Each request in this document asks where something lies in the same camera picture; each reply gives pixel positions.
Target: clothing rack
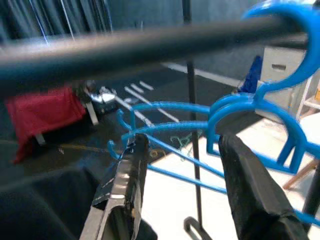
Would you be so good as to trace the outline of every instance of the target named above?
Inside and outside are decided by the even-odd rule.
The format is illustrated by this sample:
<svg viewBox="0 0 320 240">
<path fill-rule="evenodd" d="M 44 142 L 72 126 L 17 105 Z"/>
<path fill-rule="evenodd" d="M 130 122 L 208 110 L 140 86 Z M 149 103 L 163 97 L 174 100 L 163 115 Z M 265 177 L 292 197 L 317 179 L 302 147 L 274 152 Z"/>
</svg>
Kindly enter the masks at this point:
<svg viewBox="0 0 320 240">
<path fill-rule="evenodd" d="M 235 46 L 269 43 L 302 31 L 289 18 L 267 16 L 228 23 L 190 26 L 191 2 L 182 0 L 183 19 L 188 26 L 144 32 L 87 36 L 82 39 L 60 39 L 49 45 L 15 45 L 2 49 L 0 55 L 0 98 L 56 87 L 65 82 L 106 79 L 132 74 L 142 68 Z M 189 101 L 196 103 L 195 71 L 187 61 Z M 190 116 L 196 120 L 196 114 Z M 193 154 L 199 159 L 198 136 L 192 133 Z M 195 177 L 200 179 L 198 166 Z M 200 187 L 196 186 L 198 222 L 185 220 L 185 229 L 193 225 L 200 235 L 202 226 Z"/>
</svg>

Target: black garment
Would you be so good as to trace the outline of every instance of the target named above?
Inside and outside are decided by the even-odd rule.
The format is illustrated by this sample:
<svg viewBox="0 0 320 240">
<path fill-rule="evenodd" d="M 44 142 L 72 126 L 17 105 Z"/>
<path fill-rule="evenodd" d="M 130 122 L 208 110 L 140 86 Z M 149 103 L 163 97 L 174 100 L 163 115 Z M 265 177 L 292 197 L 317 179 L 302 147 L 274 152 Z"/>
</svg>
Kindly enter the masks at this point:
<svg viewBox="0 0 320 240">
<path fill-rule="evenodd" d="M 0 189 L 0 239 L 77 240 L 98 181 L 85 168 L 66 168 Z M 141 221 L 138 240 L 157 235 Z"/>
</svg>

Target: red cloth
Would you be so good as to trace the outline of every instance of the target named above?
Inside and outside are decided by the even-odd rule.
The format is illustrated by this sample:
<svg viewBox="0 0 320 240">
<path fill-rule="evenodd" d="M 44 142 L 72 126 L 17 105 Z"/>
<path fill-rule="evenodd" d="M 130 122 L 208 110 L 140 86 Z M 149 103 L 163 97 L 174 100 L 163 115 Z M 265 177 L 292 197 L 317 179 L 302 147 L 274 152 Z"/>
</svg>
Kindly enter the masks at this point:
<svg viewBox="0 0 320 240">
<path fill-rule="evenodd" d="M 86 113 L 69 87 L 10 98 L 6 107 L 19 142 L 15 164 L 32 153 L 31 138 L 82 119 Z"/>
</svg>

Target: dark curtain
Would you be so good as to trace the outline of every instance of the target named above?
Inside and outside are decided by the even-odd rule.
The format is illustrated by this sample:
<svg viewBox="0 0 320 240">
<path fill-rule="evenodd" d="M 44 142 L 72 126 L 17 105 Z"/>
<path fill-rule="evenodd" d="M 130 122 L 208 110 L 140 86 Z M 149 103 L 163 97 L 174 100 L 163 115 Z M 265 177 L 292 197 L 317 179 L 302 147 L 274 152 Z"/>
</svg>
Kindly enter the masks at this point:
<svg viewBox="0 0 320 240">
<path fill-rule="evenodd" d="M 0 44 L 108 32 L 107 7 L 104 0 L 2 0 Z"/>
</svg>

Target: gray wall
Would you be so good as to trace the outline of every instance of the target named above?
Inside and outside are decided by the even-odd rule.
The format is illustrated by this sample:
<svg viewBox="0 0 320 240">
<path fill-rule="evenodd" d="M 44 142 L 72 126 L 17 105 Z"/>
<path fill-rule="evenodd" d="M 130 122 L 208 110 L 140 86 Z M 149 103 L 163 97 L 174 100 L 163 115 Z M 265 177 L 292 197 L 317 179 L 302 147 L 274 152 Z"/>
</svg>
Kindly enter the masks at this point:
<svg viewBox="0 0 320 240">
<path fill-rule="evenodd" d="M 193 24 L 239 20 L 261 0 L 192 0 Z M 114 30 L 131 29 L 143 21 L 144 28 L 181 26 L 182 0 L 109 0 Z M 243 79 L 261 46 L 211 53 L 195 59 L 195 67 L 218 75 Z"/>
</svg>

